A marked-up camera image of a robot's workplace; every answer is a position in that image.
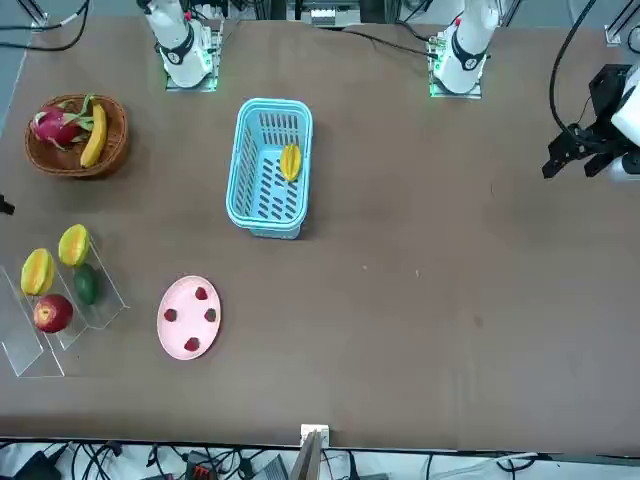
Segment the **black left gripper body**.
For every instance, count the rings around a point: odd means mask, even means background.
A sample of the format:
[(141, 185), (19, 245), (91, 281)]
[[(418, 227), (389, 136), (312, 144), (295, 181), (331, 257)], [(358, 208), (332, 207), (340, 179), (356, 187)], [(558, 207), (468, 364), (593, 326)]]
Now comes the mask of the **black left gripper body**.
[(595, 121), (588, 139), (610, 150), (639, 147), (639, 65), (607, 64), (589, 83)]

